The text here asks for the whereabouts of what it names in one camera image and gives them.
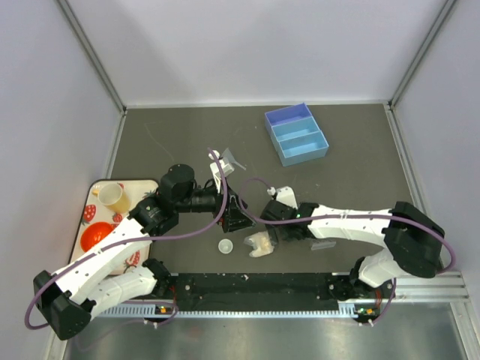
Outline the clear bag of cotton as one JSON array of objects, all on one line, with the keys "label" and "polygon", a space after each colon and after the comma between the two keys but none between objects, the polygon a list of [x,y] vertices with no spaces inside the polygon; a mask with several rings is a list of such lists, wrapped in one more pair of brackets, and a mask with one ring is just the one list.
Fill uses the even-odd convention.
[{"label": "clear bag of cotton", "polygon": [[252,247],[250,257],[259,258],[272,254],[278,242],[269,235],[268,231],[263,231],[246,237],[244,244]]}]

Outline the clear acrylic test tube rack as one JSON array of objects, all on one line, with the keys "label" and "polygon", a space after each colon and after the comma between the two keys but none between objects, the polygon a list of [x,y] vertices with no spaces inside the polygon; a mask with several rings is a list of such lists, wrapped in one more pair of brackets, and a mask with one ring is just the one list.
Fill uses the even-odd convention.
[{"label": "clear acrylic test tube rack", "polygon": [[320,251],[329,248],[333,248],[336,245],[336,241],[312,241],[310,245],[310,249],[312,251]]}]

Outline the clear plastic funnel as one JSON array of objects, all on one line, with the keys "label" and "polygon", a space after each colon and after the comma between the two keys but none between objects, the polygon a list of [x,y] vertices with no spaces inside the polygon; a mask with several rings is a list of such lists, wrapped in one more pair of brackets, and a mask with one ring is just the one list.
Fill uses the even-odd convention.
[{"label": "clear plastic funnel", "polygon": [[222,153],[222,158],[228,162],[229,164],[232,164],[235,168],[240,168],[242,170],[246,170],[246,166],[240,164],[236,158],[234,157],[233,153],[230,151],[229,148],[226,148],[223,153]]}]

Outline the blue compartment organizer box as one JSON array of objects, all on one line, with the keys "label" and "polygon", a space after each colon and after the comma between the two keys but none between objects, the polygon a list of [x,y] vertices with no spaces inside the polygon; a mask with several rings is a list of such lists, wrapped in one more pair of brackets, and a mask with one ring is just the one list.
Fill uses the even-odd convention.
[{"label": "blue compartment organizer box", "polygon": [[265,128],[284,167],[324,158],[329,143],[305,103],[265,113]]}]

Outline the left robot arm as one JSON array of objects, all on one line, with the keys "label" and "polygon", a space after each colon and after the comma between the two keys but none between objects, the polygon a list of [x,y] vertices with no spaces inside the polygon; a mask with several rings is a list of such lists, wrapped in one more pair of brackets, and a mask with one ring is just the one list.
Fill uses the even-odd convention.
[{"label": "left robot arm", "polygon": [[225,233],[255,223],[228,185],[235,170],[226,158],[210,165],[212,177],[200,187],[186,164],[171,166],[158,187],[143,197],[112,232],[77,260],[54,272],[34,277],[34,298],[46,324],[64,341],[79,334],[97,315],[137,296],[165,296],[170,288],[163,263],[147,259],[132,271],[112,277],[128,257],[154,241],[168,239],[181,213],[210,213]]}]

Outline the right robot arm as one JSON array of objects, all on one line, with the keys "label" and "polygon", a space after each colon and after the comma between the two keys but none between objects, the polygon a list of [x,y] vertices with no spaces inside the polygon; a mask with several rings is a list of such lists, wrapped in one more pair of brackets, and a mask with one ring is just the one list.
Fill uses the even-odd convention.
[{"label": "right robot arm", "polygon": [[360,257],[347,276],[329,281],[338,300],[371,296],[395,278],[434,278],[440,272],[445,232],[409,202],[398,201],[391,209],[356,211],[313,202],[293,208],[272,200],[260,217],[276,241],[345,239],[381,248]]}]

